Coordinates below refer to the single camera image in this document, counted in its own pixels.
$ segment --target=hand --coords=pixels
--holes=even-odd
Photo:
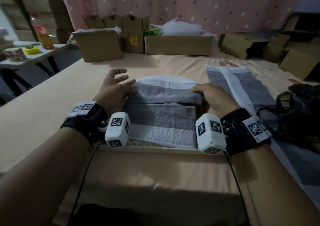
[[[203,93],[205,99],[214,110],[215,115],[217,115],[220,119],[226,114],[240,109],[231,95],[228,94],[222,87],[216,84],[198,84],[192,88],[192,91]]]
[[[122,75],[117,78],[115,76],[126,72],[127,70],[125,68],[111,69],[103,80],[98,94],[93,98],[93,101],[97,101],[97,104],[101,105],[106,110],[109,117],[113,113],[121,110],[128,94],[136,92],[136,90],[131,86],[136,82],[135,79],[131,79],[124,84],[118,84],[127,80],[129,76]]]

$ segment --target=curtain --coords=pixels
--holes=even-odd
[[[132,13],[150,23],[201,24],[212,33],[280,29],[300,0],[64,0],[74,29],[86,29],[83,17]]]

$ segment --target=person's left hand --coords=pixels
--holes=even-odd
[[[126,72],[127,70],[125,68],[111,69],[106,78],[103,80],[98,94],[92,99],[105,109],[109,117],[113,113],[121,110],[122,105],[129,94],[136,92],[136,89],[131,86],[136,82],[135,79],[131,79],[123,84],[118,84],[124,80],[127,80],[129,76],[122,75],[117,78],[115,76],[117,74],[124,74]]]

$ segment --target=forearm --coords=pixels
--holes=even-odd
[[[64,127],[0,179],[2,225],[51,222],[91,148],[78,131]]]
[[[268,145],[232,156],[250,222],[318,225],[320,213]]]

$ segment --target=wire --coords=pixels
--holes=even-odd
[[[241,192],[241,190],[240,190],[240,186],[239,186],[237,177],[236,177],[236,175],[235,175],[235,172],[234,172],[234,170],[233,170],[232,164],[231,164],[231,162],[230,162],[230,159],[229,159],[226,151],[223,151],[223,153],[224,153],[224,155],[226,156],[226,159],[227,159],[227,161],[228,161],[228,163],[229,163],[229,165],[230,165],[230,168],[231,168],[233,177],[234,177],[234,179],[235,179],[235,181],[236,181],[237,188],[238,188],[238,191],[239,191],[239,193],[240,193],[241,201],[242,201],[243,207],[244,207],[244,209],[245,209],[245,214],[246,214],[246,218],[247,218],[248,224],[251,225],[251,224],[250,224],[250,220],[249,220],[249,216],[248,216],[248,212],[247,212],[247,208],[246,208],[246,206],[245,206],[244,198],[243,198],[242,192]]]
[[[70,225],[70,222],[71,222],[71,219],[74,215],[74,211],[75,211],[75,208],[77,207],[77,204],[78,204],[78,200],[79,200],[79,197],[80,197],[80,194],[81,194],[81,191],[82,191],[82,187],[83,187],[83,184],[84,184],[84,181],[85,181],[85,176],[87,175],[87,172],[88,172],[88,169],[89,169],[89,165],[91,163],[91,160],[94,156],[94,153],[97,151],[98,147],[102,144],[103,141],[101,141],[100,143],[98,143],[98,145],[95,147],[94,151],[92,152],[92,155],[90,157],[90,160],[88,162],[88,165],[86,167],[86,170],[85,170],[85,174],[83,175],[83,178],[82,178],[82,181],[81,181],[81,185],[80,185],[80,188],[79,188],[79,191],[78,191],[78,195],[76,197],[76,200],[75,200],[75,203],[73,205],[73,208],[72,208],[72,211],[71,211],[71,214],[70,214],[70,217],[69,217],[69,220],[68,220],[68,224],[67,226]]]

